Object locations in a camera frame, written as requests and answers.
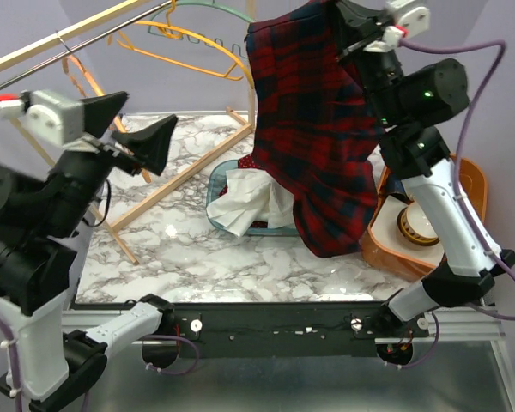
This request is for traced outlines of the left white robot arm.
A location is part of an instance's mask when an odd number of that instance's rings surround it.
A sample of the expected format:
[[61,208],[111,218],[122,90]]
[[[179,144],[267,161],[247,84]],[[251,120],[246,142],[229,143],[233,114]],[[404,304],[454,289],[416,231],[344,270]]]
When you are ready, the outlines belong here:
[[103,141],[127,100],[123,91],[81,100],[50,90],[0,96],[1,117],[23,118],[63,150],[42,180],[0,164],[0,326],[9,358],[0,391],[27,400],[32,411],[65,408],[95,385],[117,352],[174,330],[173,305],[153,294],[90,330],[62,330],[76,258],[64,241],[76,236],[113,169],[161,174],[167,163],[176,116]]

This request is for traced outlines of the white shirt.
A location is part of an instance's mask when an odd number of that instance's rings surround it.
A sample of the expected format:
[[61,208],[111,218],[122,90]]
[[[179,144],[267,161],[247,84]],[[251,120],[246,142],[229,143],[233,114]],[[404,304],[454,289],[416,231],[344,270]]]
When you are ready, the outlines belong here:
[[267,172],[235,168],[225,172],[227,192],[211,201],[208,218],[238,237],[263,222],[268,230],[294,229],[294,195]]

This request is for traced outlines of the red polka dot skirt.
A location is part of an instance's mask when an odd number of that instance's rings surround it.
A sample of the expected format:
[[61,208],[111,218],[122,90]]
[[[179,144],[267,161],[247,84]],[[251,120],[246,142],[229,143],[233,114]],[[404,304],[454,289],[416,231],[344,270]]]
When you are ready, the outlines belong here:
[[[251,168],[251,169],[262,170],[262,168],[253,161],[250,154],[237,160],[237,168],[239,168],[239,169]],[[225,185],[222,188],[222,190],[220,191],[219,197],[222,197],[223,195],[225,195],[227,193],[227,191],[228,191],[228,187],[227,187],[227,185]],[[251,228],[267,228],[268,227],[267,219],[268,219],[267,214],[260,215],[259,221],[254,221],[251,224]]]

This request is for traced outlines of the blue transparent plastic tray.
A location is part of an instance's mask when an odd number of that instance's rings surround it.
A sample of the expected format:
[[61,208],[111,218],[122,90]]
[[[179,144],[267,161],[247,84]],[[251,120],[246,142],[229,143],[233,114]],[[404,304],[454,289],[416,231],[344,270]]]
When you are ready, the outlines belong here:
[[[238,167],[237,160],[223,161],[216,166],[208,181],[208,191],[206,196],[206,205],[220,197],[221,191],[227,186],[227,171]],[[262,236],[262,237],[299,237],[299,233],[295,226],[266,228],[266,227],[249,227],[245,235]]]

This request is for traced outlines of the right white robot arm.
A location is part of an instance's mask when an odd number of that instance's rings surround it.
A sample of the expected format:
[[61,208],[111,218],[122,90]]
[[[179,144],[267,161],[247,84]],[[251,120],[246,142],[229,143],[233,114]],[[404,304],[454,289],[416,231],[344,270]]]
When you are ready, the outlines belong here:
[[488,236],[438,129],[472,109],[464,66],[444,51],[437,63],[405,74],[397,58],[400,45],[427,31],[427,5],[389,1],[383,9],[369,9],[336,1],[328,16],[339,61],[354,64],[367,102],[385,127],[381,156],[444,249],[435,269],[392,295],[371,318],[374,331],[397,336],[425,312],[477,302],[494,287],[496,276],[515,264],[515,252]]

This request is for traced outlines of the yellow rimmed white bowl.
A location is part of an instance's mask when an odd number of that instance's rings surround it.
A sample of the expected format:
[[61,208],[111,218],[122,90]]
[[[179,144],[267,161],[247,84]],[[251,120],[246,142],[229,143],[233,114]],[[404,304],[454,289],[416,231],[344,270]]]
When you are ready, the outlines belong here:
[[431,222],[417,202],[409,203],[397,217],[397,227],[409,242],[430,247],[439,243]]

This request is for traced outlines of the black mounting rail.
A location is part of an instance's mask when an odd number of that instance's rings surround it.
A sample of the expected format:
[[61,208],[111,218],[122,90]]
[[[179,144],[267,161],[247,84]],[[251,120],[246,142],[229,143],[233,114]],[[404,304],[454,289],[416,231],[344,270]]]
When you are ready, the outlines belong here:
[[378,342],[428,335],[415,319],[378,324],[381,306],[376,301],[175,303],[169,323],[204,359],[374,357]]

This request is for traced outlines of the green wire hanger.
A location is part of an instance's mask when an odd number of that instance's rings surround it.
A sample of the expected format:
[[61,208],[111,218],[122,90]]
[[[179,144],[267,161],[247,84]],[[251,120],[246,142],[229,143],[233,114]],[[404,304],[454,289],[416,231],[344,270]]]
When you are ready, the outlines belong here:
[[[171,15],[171,23],[199,34],[224,47],[245,61],[244,37],[251,19],[256,17],[253,1],[180,1]],[[226,56],[192,35],[169,39],[156,27],[142,30],[142,44],[152,52],[171,58],[203,58],[219,61]]]

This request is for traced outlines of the white square plate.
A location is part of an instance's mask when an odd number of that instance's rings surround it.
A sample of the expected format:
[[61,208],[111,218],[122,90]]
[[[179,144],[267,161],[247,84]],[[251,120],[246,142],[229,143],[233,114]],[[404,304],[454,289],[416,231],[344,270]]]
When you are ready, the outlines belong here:
[[396,258],[409,260],[411,263],[436,267],[444,256],[441,244],[419,246],[407,240],[397,226],[397,218],[407,206],[406,203],[388,196],[379,208],[371,226],[371,233],[377,244],[393,254]]

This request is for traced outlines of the yellow plastic hanger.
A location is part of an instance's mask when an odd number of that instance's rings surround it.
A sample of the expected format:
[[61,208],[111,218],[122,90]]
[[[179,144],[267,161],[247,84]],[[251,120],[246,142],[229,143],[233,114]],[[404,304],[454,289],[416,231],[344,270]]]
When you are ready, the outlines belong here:
[[206,34],[195,27],[184,27],[176,14],[186,17],[190,11],[200,17],[208,11],[212,19],[233,17],[236,27],[251,22],[245,13],[217,1],[171,1],[164,9],[136,20],[131,28],[109,35],[107,44],[198,74],[251,86],[241,43],[224,40],[215,30]]

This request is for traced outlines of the red plaid shirt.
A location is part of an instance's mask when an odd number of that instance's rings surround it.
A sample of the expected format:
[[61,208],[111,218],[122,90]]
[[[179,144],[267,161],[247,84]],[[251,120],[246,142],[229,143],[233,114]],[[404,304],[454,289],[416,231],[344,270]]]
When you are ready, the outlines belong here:
[[257,93],[253,161],[294,197],[307,248],[357,252],[377,207],[369,155],[382,128],[353,64],[337,61],[326,1],[252,23],[246,53]]

